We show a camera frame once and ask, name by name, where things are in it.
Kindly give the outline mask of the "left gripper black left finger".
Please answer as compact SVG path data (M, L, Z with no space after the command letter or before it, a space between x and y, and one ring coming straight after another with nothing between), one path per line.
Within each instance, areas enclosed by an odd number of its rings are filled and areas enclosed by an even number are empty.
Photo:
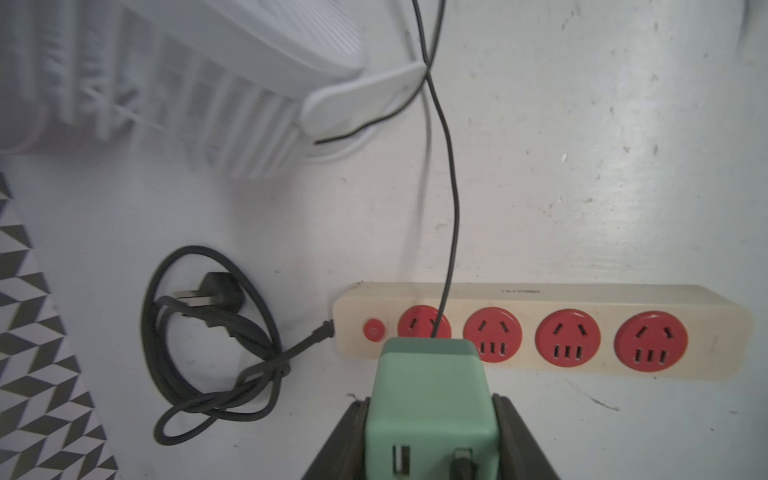
M353 401L311 462L303 480L364 480L365 425L370 399Z

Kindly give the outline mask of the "green adapter of white fan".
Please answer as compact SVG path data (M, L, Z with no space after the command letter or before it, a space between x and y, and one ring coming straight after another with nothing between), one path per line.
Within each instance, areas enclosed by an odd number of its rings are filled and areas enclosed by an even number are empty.
M385 342L365 424L369 479L447 479L466 458L473 479L499 472L499 426L482 361L470 341Z

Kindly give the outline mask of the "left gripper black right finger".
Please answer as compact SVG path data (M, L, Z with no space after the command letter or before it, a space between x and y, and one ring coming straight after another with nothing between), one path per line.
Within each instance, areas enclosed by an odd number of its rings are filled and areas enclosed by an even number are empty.
M559 480L560 477L511 400L492 395L499 428L498 479Z

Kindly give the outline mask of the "beige red power strip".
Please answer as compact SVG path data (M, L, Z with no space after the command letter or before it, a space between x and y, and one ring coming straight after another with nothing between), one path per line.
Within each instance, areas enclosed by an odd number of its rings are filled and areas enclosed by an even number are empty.
M361 283L332 317L353 358L436 335L492 366L686 380L734 374L754 328L744 307L696 285Z

